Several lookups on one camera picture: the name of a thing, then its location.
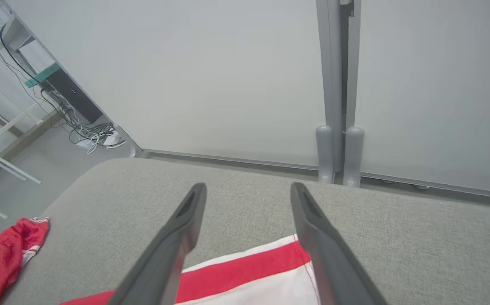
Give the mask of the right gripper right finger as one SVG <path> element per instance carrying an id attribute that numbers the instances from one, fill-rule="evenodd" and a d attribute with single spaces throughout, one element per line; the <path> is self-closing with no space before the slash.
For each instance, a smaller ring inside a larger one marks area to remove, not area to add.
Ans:
<path id="1" fill-rule="evenodd" d="M 299 243 L 311 258 L 321 304 L 386 305 L 353 251 L 301 182 L 291 185 L 291 207 Z"/>

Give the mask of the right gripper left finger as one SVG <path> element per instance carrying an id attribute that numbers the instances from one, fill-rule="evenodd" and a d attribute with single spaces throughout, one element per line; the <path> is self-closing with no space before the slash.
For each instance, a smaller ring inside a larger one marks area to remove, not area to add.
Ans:
<path id="1" fill-rule="evenodd" d="M 191 187 L 109 299 L 109 305 L 173 305 L 185 257 L 196 247 L 207 187 Z"/>

